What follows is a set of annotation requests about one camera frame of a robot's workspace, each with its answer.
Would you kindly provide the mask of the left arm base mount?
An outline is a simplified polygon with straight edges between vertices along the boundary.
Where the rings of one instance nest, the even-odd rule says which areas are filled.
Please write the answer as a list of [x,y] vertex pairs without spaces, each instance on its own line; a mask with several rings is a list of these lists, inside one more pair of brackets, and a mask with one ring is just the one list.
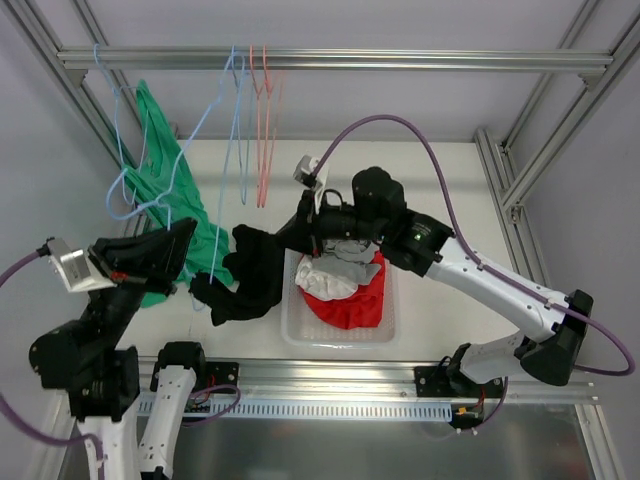
[[231,385],[236,386],[239,379],[240,365],[238,362],[208,360],[206,363],[205,386],[219,387],[213,394],[234,394]]

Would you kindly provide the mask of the black tank top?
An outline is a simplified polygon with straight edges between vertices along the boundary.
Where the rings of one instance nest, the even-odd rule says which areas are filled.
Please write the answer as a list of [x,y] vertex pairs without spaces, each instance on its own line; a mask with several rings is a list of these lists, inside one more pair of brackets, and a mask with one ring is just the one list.
[[263,317],[282,299],[284,249],[268,232],[240,224],[232,230],[236,250],[223,259],[237,289],[199,272],[189,292],[210,308],[215,327],[228,321],[249,321]]

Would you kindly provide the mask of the grey tank top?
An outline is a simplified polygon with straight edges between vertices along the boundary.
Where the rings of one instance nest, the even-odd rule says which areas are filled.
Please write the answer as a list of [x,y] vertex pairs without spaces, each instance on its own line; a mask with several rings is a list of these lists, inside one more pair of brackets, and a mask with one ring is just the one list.
[[369,285],[380,272],[374,262],[377,246],[363,240],[327,240],[319,257],[311,260],[312,266],[334,277],[342,277],[356,285]]

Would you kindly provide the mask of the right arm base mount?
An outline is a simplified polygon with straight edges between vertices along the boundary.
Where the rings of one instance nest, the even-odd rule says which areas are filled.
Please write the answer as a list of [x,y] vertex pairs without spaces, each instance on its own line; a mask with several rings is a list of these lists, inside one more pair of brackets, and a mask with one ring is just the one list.
[[463,354],[470,343],[462,344],[452,357],[445,356],[436,366],[416,366],[413,369],[416,395],[419,398],[480,398],[499,399],[505,393],[503,379],[477,383],[462,373]]

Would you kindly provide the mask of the pink hanger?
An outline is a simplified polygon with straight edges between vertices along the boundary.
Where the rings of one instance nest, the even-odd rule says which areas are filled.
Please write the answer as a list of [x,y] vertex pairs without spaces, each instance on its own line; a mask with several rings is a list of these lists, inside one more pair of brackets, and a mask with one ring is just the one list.
[[253,45],[249,49],[249,64],[252,86],[255,94],[256,113],[256,161],[257,161],[257,183],[256,183],[256,207],[263,208],[263,191],[267,177],[267,142],[269,139],[272,81],[268,66],[268,50],[262,46],[260,54],[260,65],[263,78],[259,82],[257,79],[257,59],[256,49]]
[[281,99],[283,93],[284,86],[284,78],[282,72],[272,73],[271,74],[272,81],[272,97],[271,97],[271,116],[270,116],[270,130],[269,130],[269,139],[267,142],[267,177],[265,182],[265,187],[263,191],[263,208],[266,207],[267,197],[270,185],[270,177],[273,165],[274,158],[274,150],[277,141],[277,132],[278,132],[278,124],[279,124],[279,115],[281,111]]

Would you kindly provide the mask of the red tank top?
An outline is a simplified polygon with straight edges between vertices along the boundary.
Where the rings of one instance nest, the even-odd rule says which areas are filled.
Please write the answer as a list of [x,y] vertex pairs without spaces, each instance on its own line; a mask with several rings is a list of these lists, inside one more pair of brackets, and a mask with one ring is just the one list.
[[377,252],[374,262],[380,272],[369,285],[358,285],[356,293],[344,300],[321,301],[303,291],[303,298],[324,322],[341,329],[375,328],[381,321],[384,298],[385,261]]

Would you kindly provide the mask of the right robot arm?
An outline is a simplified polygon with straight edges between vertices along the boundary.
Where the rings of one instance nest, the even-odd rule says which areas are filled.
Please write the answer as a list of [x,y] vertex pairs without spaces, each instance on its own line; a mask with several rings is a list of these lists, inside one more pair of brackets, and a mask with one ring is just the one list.
[[277,240],[309,256],[319,256],[331,240],[371,241],[391,265],[448,285],[514,324],[518,330],[511,336],[458,347],[446,373],[458,396],[518,373],[552,386],[568,384],[586,335],[576,316],[589,313],[589,295],[545,289],[466,251],[449,226],[409,209],[403,186],[379,167],[357,173],[352,193],[352,204],[331,205],[304,190]]

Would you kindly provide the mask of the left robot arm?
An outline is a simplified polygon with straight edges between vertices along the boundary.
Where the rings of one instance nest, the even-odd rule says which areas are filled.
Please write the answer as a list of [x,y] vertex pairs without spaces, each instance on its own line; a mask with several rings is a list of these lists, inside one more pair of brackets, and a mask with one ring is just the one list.
[[63,390],[89,445],[94,479],[170,479],[184,409],[207,382],[203,347],[173,341],[159,352],[151,415],[137,433],[140,406],[138,351],[118,346],[144,297],[176,291],[197,222],[185,218],[137,236],[100,238],[73,250],[51,238],[38,253],[51,261],[70,293],[85,293],[79,318],[40,336],[29,361],[45,389]]

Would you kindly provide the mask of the white tank top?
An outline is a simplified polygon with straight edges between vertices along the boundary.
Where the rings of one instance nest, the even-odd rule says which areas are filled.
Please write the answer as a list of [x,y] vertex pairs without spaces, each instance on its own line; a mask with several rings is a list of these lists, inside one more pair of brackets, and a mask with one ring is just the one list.
[[303,256],[298,263],[295,284],[324,302],[347,299],[358,290],[358,285],[351,280],[316,269],[308,256]]

